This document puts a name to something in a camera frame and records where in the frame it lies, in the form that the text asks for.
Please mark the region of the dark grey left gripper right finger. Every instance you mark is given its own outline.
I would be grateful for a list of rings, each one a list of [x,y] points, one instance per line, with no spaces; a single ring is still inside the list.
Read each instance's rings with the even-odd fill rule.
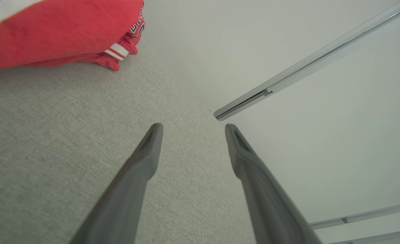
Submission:
[[[258,244],[319,244],[284,189],[234,124],[226,124],[234,174],[240,179]]]

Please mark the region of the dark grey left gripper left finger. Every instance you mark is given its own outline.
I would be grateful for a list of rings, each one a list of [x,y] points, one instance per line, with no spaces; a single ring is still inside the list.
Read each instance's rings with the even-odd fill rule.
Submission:
[[[72,244],[133,244],[148,181],[161,152],[163,125],[154,123],[80,226]]]

